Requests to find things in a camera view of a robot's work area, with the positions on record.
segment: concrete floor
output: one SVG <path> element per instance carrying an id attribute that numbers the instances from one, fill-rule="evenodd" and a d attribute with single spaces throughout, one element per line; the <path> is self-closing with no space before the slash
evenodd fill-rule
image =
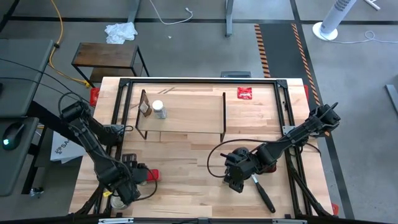
<path id="1" fill-rule="evenodd" d="M 10 0 L 0 2 L 0 13 L 7 11 Z M 64 17 L 123 18 L 128 15 L 128 0 L 117 4 L 111 0 L 56 1 Z M 154 1 L 165 18 L 184 18 L 189 7 L 197 19 L 224 17 L 221 0 L 157 0 Z M 334 0 L 296 0 L 302 20 L 322 20 Z M 378 1 L 377 12 L 364 1 L 358 0 L 346 20 L 398 20 L 395 11 L 398 2 Z M 293 18 L 289 0 L 236 0 L 236 19 Z M 21 0 L 14 16 L 49 16 L 56 14 L 48 0 Z M 142 0 L 139 18 L 155 18 L 146 0 Z M 70 65 L 80 42 L 105 42 L 103 22 L 65 22 L 61 48 L 53 58 L 56 67 L 71 77 L 80 78 Z M 322 42 L 314 38 L 311 25 L 303 31 L 320 95 L 324 103 L 339 102 L 336 109 L 342 118 L 333 132 L 336 150 L 343 169 L 356 219 L 397 223 L 398 172 L 394 159 L 398 156 L 397 115 L 385 92 L 388 83 L 398 86 L 398 45 L 368 42 L 342 45 Z M 165 26 L 159 23 L 136 23 L 139 33 L 135 42 L 140 45 L 151 76 L 157 77 L 218 77 L 223 70 L 250 71 L 262 77 L 253 24 L 234 24 L 234 34 L 224 38 L 224 24 L 189 23 Z M 339 26 L 340 41 L 363 39 L 366 30 L 373 30 L 382 40 L 398 40 L 397 26 Z M 60 32 L 58 22 L 9 21 L 0 38 L 54 39 Z M 85 87 L 59 77 L 51 68 L 46 72 L 58 78 L 77 93 L 88 98 Z M 57 85 L 49 78 L 43 82 Z M 40 87 L 35 99 L 55 112 L 58 96 Z M 331 161 L 323 141 L 323 165 L 332 202 L 340 204 Z M 0 205 L 20 212 L 2 213 L 0 220 L 64 215 L 72 198 L 79 161 L 67 166 L 52 164 L 44 174 L 46 193 L 39 200 L 13 195 L 0 198 Z M 55 181 L 62 175 L 65 180 Z"/>

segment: red packet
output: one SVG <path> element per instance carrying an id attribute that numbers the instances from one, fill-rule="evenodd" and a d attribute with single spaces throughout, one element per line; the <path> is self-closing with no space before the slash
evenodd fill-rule
<path id="1" fill-rule="evenodd" d="M 251 100 L 252 99 L 251 87 L 249 88 L 238 87 L 238 99 Z"/>

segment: white cloth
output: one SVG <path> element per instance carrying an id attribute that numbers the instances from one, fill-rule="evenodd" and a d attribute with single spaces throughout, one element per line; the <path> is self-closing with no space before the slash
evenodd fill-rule
<path id="1" fill-rule="evenodd" d="M 134 40 L 134 35 L 138 34 L 132 22 L 108 25 L 105 32 L 107 44 L 123 44 L 125 40 Z"/>

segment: white cable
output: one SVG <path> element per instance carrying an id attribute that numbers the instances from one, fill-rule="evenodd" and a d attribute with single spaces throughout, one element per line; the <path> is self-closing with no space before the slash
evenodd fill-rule
<path id="1" fill-rule="evenodd" d="M 365 0 L 366 1 L 366 3 L 368 3 L 370 6 L 372 6 L 375 10 L 380 10 L 380 7 L 377 5 L 377 4 L 375 4 L 374 2 L 375 1 L 377 1 L 377 0 Z"/>
<path id="2" fill-rule="evenodd" d="M 159 20 L 160 20 L 163 24 L 165 24 L 165 25 L 174 25 L 174 24 L 179 24 L 179 23 L 182 23 L 182 22 L 187 22 L 187 21 L 189 21 L 190 19 L 192 19 L 192 17 L 193 17 L 193 12 L 190 11 L 189 8 L 186 7 L 185 10 L 191 14 L 191 16 L 190 16 L 188 19 L 184 19 L 184 20 L 178 21 L 178 22 L 163 22 L 162 18 L 160 17 L 159 13 L 157 12 L 157 9 L 156 9 L 155 4 L 152 2 L 152 0 L 149 0 L 149 1 L 150 1 L 150 3 L 152 4 L 152 6 L 154 7 L 154 9 L 155 9 L 155 12 L 156 12 L 156 14 L 157 14 L 157 17 L 158 17 Z"/>
<path id="3" fill-rule="evenodd" d="M 388 44 L 398 44 L 398 41 L 388 41 L 388 40 L 377 40 L 375 37 L 376 35 L 374 34 L 373 31 L 368 30 L 365 32 L 365 38 L 366 40 L 360 40 L 360 41 L 352 41 L 352 42 L 340 42 L 340 41 L 335 41 L 335 40 L 328 40 L 326 37 L 322 35 L 322 32 L 320 32 L 321 36 L 326 39 L 326 41 L 337 43 L 337 44 L 360 44 L 360 43 L 365 43 L 369 41 L 376 41 L 380 43 L 388 43 Z"/>

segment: white bottle cap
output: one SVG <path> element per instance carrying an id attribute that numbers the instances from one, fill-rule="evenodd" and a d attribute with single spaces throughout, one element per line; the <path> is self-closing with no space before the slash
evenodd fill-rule
<path id="1" fill-rule="evenodd" d="M 163 109 L 163 102 L 161 102 L 160 100 L 155 100 L 155 101 L 152 103 L 152 108 L 153 108 L 154 110 L 157 110 L 157 111 Z"/>

